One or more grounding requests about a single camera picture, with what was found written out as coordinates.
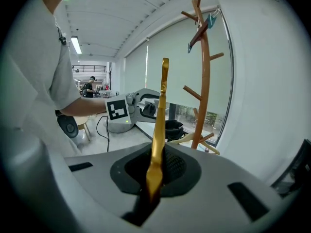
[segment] railing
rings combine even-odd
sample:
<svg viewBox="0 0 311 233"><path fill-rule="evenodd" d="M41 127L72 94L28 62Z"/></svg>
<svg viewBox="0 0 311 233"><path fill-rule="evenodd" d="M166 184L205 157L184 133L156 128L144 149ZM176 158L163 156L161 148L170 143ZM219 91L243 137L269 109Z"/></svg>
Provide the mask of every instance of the railing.
<svg viewBox="0 0 311 233"><path fill-rule="evenodd" d="M90 66L90 65L72 66L72 72L106 72L106 66Z"/></svg>

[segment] person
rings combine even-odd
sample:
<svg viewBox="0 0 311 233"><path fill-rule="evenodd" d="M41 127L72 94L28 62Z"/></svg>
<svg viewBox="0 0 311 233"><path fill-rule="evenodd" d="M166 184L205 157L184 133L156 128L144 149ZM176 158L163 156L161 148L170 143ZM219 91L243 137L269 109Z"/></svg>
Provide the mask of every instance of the person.
<svg viewBox="0 0 311 233"><path fill-rule="evenodd" d="M93 94L96 90L93 90L93 83L95 81L95 77L90 77L89 81L86 83L86 98L92 98Z"/></svg>
<svg viewBox="0 0 311 233"><path fill-rule="evenodd" d="M59 127L55 110L82 117L106 108L104 99L82 98L75 85L69 48L53 16L61 1L28 0L8 33L2 66L12 73L10 81L18 81L25 89L20 91L23 96L8 98L7 106L1 108L5 110L1 124L39 137L48 152L71 157L81 152Z"/></svg>

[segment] man in black shirt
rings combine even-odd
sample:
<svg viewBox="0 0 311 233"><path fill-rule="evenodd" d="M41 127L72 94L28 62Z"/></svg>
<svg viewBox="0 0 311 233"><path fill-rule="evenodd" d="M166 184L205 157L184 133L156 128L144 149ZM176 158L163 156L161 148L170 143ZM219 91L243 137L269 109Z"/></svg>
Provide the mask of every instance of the man in black shirt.
<svg viewBox="0 0 311 233"><path fill-rule="evenodd" d="M96 90L93 91L93 85L92 85L92 83L93 83L94 81L95 81L95 77L92 76L92 77L90 77L88 83L86 84L86 98L92 98L92 97L93 97L93 93L96 92Z"/></svg>

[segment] ceiling light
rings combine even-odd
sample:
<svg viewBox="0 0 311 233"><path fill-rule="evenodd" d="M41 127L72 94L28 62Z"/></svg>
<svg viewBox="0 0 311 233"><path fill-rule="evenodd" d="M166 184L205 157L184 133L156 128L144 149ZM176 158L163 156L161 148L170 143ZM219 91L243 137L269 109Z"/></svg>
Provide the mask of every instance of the ceiling light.
<svg viewBox="0 0 311 233"><path fill-rule="evenodd" d="M74 46L74 49L76 49L76 52L77 52L77 54L81 54L82 52L81 52L81 49L80 49L80 44L79 44L79 41L78 41L78 37L72 37L71 38L71 42L72 42L72 44L73 44L73 46Z"/></svg>

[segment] roller blind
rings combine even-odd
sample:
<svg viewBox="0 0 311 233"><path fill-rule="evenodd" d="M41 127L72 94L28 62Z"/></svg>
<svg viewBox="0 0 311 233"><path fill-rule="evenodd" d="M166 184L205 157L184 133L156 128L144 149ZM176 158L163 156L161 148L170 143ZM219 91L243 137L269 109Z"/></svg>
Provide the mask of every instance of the roller blind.
<svg viewBox="0 0 311 233"><path fill-rule="evenodd" d="M231 61L223 21L220 15L217 17L215 25L207 31L210 55L220 52L225 55L211 61L207 111L224 115L230 96ZM190 53L187 51L196 32L193 20L185 19L149 39L147 88L160 90L162 58L167 57L170 59L167 102L198 108L199 101L183 90L187 85L201 94L201 43L197 42Z"/></svg>
<svg viewBox="0 0 311 233"><path fill-rule="evenodd" d="M147 42L125 58L124 90L127 93L145 88Z"/></svg>

